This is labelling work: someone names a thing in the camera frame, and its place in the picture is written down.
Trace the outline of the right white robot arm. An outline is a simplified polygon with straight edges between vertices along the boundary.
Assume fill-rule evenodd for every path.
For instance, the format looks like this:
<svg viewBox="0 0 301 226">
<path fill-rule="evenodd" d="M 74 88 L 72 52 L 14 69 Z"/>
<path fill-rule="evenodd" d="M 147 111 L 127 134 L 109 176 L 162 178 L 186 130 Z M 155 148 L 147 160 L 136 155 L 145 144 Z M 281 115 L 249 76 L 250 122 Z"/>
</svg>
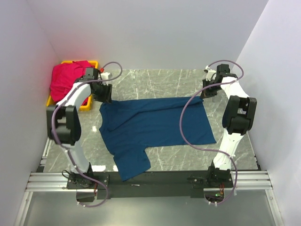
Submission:
<svg viewBox="0 0 301 226">
<path fill-rule="evenodd" d="M 213 159 L 210 166 L 212 172 L 206 177 L 207 184 L 217 188 L 223 182 L 223 178 L 228 178 L 232 165 L 230 157 L 234 156 L 239 142 L 253 126 L 257 100 L 244 92 L 238 77 L 230 72 L 229 65 L 220 64 L 216 70 L 206 66 L 204 72 L 205 89 L 201 92 L 200 98 L 214 97 L 219 90 L 223 90 L 228 98 L 222 117 L 224 132 L 219 148 L 222 152 Z"/>
</svg>

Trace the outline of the blue t shirt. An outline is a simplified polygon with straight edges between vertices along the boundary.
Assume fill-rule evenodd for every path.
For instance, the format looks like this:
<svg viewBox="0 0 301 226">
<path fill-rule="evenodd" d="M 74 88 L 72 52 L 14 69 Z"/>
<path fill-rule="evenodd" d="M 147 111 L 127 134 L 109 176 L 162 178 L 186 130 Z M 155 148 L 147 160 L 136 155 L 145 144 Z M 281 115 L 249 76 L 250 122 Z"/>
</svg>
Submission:
<svg viewBox="0 0 301 226">
<path fill-rule="evenodd" d="M 181 131 L 193 145 L 216 142 L 199 97 L 113 100 L 99 111 L 99 131 L 122 181 L 150 169 L 147 147 L 184 145 Z"/>
</svg>

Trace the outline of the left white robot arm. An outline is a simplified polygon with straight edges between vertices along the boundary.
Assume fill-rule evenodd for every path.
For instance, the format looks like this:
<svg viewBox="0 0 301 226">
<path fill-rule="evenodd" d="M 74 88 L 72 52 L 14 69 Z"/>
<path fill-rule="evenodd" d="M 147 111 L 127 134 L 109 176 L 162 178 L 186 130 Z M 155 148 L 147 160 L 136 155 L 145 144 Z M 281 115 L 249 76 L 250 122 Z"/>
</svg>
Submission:
<svg viewBox="0 0 301 226">
<path fill-rule="evenodd" d="M 96 180 L 91 163 L 86 159 L 80 144 L 81 125 L 78 110 L 92 95 L 99 102 L 111 102 L 113 76 L 94 67 L 84 69 L 67 94 L 54 105 L 47 107 L 48 137 L 61 147 L 71 165 L 68 179 L 89 189 Z"/>
</svg>

